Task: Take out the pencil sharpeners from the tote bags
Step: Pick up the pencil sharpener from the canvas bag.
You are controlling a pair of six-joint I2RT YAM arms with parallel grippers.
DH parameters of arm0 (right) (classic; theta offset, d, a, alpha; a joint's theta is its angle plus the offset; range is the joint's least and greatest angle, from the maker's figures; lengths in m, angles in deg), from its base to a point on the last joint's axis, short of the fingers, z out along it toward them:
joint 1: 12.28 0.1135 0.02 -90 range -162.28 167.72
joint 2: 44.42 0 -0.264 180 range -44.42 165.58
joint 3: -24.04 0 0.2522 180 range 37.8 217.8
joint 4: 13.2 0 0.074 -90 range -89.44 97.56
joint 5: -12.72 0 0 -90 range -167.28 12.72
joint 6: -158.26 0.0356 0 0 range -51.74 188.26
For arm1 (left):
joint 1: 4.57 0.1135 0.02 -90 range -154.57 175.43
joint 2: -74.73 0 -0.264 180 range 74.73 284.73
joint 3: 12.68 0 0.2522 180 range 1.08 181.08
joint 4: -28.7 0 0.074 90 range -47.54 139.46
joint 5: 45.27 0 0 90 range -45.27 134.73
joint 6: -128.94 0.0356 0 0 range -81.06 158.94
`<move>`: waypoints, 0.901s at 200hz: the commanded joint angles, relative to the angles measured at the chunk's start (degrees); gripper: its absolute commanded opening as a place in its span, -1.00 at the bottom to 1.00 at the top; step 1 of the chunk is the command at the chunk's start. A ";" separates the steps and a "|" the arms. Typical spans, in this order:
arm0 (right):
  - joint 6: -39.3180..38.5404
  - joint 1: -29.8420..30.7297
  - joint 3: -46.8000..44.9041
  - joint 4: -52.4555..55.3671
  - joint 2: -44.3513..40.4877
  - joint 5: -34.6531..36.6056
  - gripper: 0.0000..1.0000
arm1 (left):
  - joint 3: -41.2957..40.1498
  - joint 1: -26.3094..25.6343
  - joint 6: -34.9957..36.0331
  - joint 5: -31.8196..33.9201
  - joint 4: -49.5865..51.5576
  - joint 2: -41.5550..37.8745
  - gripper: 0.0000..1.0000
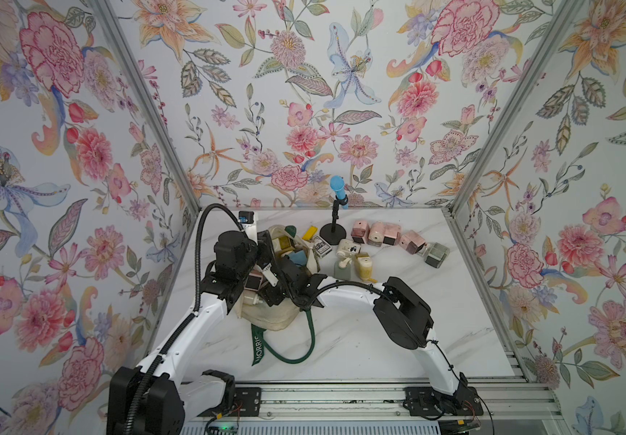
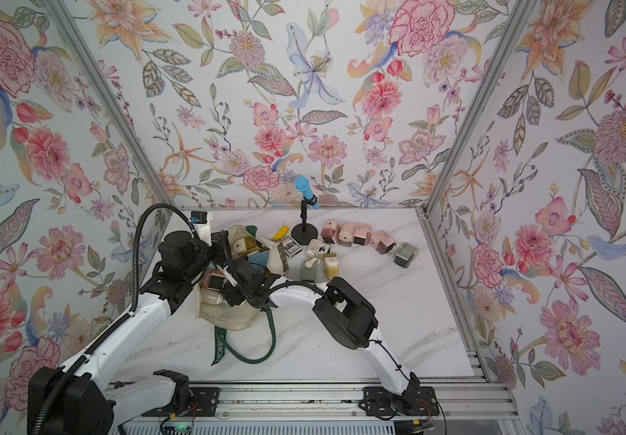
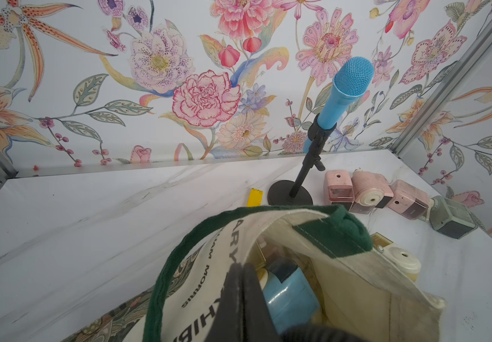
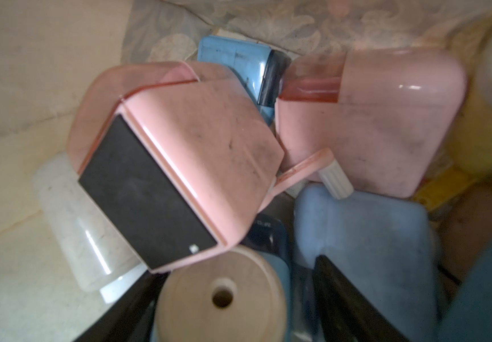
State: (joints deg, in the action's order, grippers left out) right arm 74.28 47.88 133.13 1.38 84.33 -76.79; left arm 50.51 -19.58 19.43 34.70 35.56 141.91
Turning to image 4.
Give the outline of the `cream canvas tote bag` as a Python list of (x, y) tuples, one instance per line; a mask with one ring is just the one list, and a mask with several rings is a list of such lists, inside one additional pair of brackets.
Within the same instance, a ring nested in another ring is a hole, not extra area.
[(492, 1), (0, 1), (0, 341), (73, 341), (108, 306), (83, 292), (32, 187), (100, 72), (216, 28), (296, 54), (451, 47), (465, 62)]

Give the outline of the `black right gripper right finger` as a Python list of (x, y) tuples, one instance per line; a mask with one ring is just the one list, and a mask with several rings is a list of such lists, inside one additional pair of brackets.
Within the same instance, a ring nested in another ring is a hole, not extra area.
[(324, 255), (315, 259), (314, 296), (326, 341), (407, 341)]

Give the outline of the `dark blue pencil sharpener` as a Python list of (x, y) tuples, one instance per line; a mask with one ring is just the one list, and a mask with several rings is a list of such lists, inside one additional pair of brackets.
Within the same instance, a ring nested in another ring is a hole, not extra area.
[(200, 40), (197, 60), (233, 71), (263, 120), (272, 125), (280, 81), (292, 62), (287, 54), (264, 44), (210, 35)]

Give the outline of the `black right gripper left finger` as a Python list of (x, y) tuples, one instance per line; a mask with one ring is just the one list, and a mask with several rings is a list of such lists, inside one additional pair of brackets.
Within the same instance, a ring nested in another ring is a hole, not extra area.
[(158, 297), (169, 273), (145, 272), (77, 341), (150, 341)]

